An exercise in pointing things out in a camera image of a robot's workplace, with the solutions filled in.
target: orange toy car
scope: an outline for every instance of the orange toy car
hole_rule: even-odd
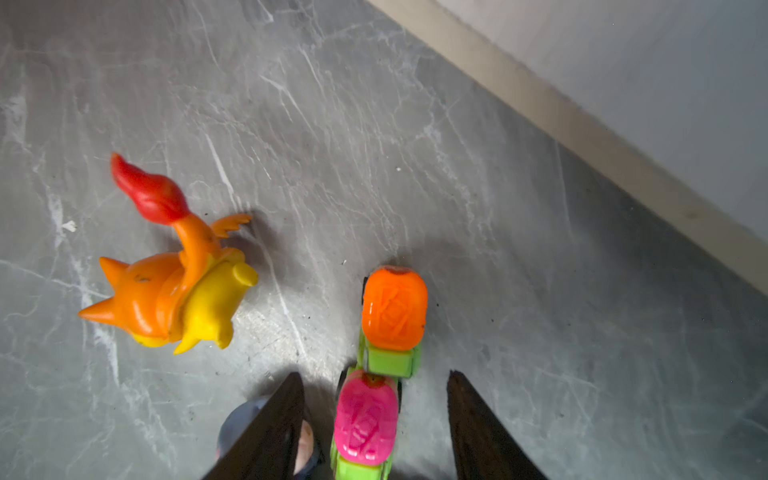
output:
[[[427,315],[427,286],[413,270],[382,266],[362,293],[357,363],[365,371],[409,379],[419,369]]]

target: orange ear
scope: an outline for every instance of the orange ear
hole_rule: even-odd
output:
[[[104,275],[107,277],[107,281],[112,285],[112,289],[118,288],[120,278],[123,276],[123,272],[128,269],[128,264],[111,258],[102,257],[98,259],[101,269],[104,271]]]
[[[86,309],[80,310],[80,313],[78,313],[78,315],[81,318],[90,320],[92,322],[107,323],[108,325],[116,325],[116,326],[122,327],[121,325],[117,325],[115,323],[114,311],[113,311],[114,302],[112,300],[113,299],[108,298],[103,302],[99,302],[94,305],[91,305]]]

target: white wall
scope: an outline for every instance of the white wall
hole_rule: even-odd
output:
[[[768,241],[768,0],[439,0]]]

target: orange toy figure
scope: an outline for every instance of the orange toy figure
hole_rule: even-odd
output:
[[[184,248],[160,253],[133,265],[102,257],[101,269],[114,296],[80,312],[92,322],[115,325],[145,346],[181,340],[174,354],[201,340],[221,349],[232,340],[232,316],[259,276],[245,255],[223,248],[220,238],[250,222],[250,215],[222,218],[208,226],[187,207],[181,189],[168,177],[148,174],[112,154],[114,182],[146,220],[170,225]]]

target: baseboard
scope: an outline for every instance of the baseboard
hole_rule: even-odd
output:
[[[768,245],[609,131],[434,0],[368,0],[576,153],[734,273],[768,294]]]

